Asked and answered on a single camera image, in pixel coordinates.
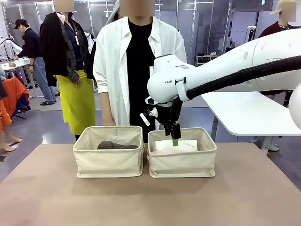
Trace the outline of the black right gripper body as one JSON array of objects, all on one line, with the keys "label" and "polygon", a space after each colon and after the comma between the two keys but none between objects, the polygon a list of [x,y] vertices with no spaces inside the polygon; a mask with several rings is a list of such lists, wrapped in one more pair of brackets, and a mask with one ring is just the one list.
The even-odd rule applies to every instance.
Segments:
[{"label": "black right gripper body", "polygon": [[165,104],[156,104],[158,116],[156,120],[163,125],[164,128],[171,130],[179,119],[182,109],[181,100],[173,100]]}]

